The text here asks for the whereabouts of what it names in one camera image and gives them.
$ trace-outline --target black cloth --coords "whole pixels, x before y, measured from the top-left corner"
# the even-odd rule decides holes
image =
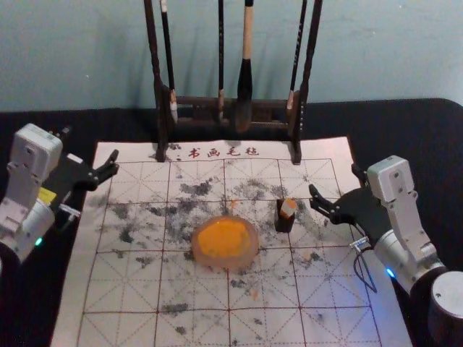
[[[463,270],[461,245],[463,177],[463,107],[444,99],[386,100],[310,104],[302,138],[348,136],[354,161],[362,168],[395,154],[411,165],[422,224],[440,258],[452,270]],[[98,141],[156,141],[153,110],[106,109],[0,113],[0,196],[7,184],[6,165],[14,133],[32,122],[54,131],[70,124],[65,150],[92,163]],[[181,127],[173,141],[254,139],[284,140],[282,131],[251,129],[237,136],[208,127]],[[81,207],[84,194],[71,205]],[[61,290],[77,226],[49,232],[9,282],[0,298],[0,346],[48,346],[59,310]],[[401,291],[399,302],[416,346],[425,346],[423,327],[408,320]]]

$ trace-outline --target cable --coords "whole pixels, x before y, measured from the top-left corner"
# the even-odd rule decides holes
[[[371,251],[373,250],[373,247],[371,246],[368,246],[368,247],[365,247],[364,249],[362,249],[360,251],[360,253],[357,253],[357,256],[355,257],[354,259],[354,272],[355,272],[355,275],[357,275],[357,277],[369,288],[373,291],[373,293],[377,293],[378,290],[376,289],[376,286],[375,286],[375,283],[373,282],[373,278],[371,277],[371,274],[370,274],[370,270],[368,269],[368,265],[367,265],[367,262],[365,261],[365,258],[363,257],[363,253],[366,252],[366,251]],[[368,278],[370,279],[370,282],[371,284],[369,284],[365,278],[363,277],[363,275],[360,275],[358,270],[357,270],[357,263],[358,263],[358,260],[362,259],[362,262],[363,262],[363,265],[365,266],[365,270],[367,271],[367,275],[368,275]]]

